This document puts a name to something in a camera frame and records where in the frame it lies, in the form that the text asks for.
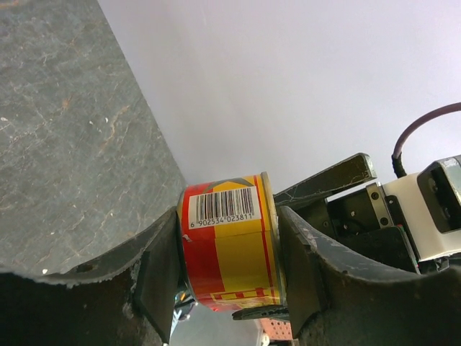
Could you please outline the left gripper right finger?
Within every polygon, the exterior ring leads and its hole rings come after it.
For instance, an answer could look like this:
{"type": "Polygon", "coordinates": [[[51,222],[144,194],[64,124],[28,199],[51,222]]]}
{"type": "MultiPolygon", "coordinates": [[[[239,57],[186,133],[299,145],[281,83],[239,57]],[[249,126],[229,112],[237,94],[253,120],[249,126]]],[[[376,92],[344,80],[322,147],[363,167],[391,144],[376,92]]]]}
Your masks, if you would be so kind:
{"type": "Polygon", "coordinates": [[[279,210],[287,307],[301,345],[458,345],[460,268],[418,275],[279,210]]]}

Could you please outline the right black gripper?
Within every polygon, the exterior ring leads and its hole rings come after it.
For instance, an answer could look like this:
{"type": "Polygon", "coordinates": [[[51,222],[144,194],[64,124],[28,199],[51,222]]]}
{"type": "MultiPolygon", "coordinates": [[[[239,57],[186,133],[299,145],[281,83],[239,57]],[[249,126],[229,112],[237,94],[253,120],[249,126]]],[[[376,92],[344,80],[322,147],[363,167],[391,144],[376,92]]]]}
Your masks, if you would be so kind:
{"type": "Polygon", "coordinates": [[[358,153],[274,195],[276,206],[317,200],[319,229],[376,262],[419,272],[418,251],[397,197],[372,183],[331,201],[325,199],[377,178],[368,154],[358,153]]]}

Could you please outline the oval gold tin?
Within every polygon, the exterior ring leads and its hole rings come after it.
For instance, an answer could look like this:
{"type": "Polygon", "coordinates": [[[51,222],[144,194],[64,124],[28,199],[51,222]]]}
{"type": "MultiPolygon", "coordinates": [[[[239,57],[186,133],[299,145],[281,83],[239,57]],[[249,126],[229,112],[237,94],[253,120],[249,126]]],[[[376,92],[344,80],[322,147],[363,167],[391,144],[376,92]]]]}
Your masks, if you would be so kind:
{"type": "Polygon", "coordinates": [[[266,172],[190,185],[178,206],[180,253],[194,299],[214,312],[286,304],[266,172]]]}

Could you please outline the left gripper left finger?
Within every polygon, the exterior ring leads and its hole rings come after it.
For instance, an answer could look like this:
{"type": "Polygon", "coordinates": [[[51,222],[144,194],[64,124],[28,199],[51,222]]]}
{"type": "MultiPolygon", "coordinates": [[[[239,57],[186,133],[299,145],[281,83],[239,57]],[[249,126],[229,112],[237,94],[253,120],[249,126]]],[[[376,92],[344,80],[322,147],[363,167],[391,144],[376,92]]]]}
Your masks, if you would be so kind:
{"type": "Polygon", "coordinates": [[[1,269],[3,345],[165,345],[180,264],[174,208],[66,273],[1,269]]]}

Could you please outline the round dark can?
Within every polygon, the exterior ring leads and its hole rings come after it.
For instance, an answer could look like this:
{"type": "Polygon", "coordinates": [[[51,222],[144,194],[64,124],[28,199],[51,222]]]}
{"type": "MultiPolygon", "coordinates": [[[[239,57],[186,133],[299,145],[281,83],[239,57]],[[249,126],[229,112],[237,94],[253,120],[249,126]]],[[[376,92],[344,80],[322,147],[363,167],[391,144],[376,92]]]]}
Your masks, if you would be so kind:
{"type": "Polygon", "coordinates": [[[196,302],[188,287],[185,284],[181,284],[174,296],[171,334],[173,334],[179,323],[190,319],[192,310],[197,305],[198,302],[196,302]]]}

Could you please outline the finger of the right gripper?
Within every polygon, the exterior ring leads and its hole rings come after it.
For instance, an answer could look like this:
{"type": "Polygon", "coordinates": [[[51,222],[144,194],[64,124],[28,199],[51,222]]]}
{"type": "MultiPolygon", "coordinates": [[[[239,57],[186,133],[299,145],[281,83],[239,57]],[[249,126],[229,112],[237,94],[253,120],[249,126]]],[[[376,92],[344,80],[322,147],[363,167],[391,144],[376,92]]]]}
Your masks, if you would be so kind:
{"type": "Polygon", "coordinates": [[[271,305],[247,308],[232,313],[233,320],[276,319],[289,321],[290,315],[286,306],[271,305]]]}

